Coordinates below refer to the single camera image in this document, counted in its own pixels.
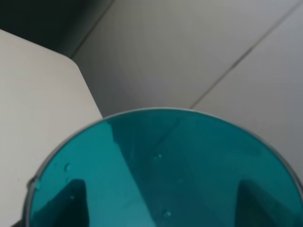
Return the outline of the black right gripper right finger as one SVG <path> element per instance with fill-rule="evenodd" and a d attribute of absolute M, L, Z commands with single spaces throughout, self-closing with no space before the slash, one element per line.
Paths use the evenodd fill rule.
<path fill-rule="evenodd" d="M 301 227 L 302 225 L 302 213 L 291 211 L 253 181 L 240 181 L 236 202 L 236 226 Z"/>

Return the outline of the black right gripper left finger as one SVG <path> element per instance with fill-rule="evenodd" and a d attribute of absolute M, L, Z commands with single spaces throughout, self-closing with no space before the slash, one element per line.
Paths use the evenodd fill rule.
<path fill-rule="evenodd" d="M 88 227 L 86 184 L 74 179 L 30 219 L 32 227 Z"/>

